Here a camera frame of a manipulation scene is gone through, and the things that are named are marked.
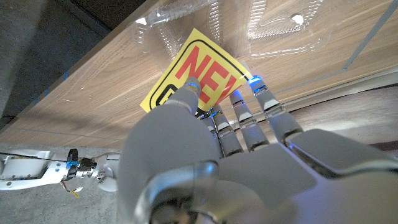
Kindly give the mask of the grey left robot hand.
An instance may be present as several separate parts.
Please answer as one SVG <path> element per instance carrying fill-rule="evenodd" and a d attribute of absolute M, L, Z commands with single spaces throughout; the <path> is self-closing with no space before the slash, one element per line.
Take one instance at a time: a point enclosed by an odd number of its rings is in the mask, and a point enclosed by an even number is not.
<path fill-rule="evenodd" d="M 397 160 L 360 142 L 303 130 L 259 77 L 270 144 L 242 96 L 231 103 L 248 151 L 218 108 L 195 117 L 190 77 L 132 129 L 121 154 L 118 223 L 396 223 Z"/>

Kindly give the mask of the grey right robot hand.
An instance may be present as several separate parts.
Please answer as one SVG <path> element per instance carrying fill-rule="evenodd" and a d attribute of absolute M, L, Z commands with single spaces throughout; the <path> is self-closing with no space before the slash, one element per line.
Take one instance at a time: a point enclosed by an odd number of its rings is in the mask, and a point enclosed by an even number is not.
<path fill-rule="evenodd" d="M 98 180 L 98 187 L 101 190 L 116 192 L 120 156 L 120 153 L 107 152 L 92 158 L 81 158 L 76 176 L 94 177 Z"/>

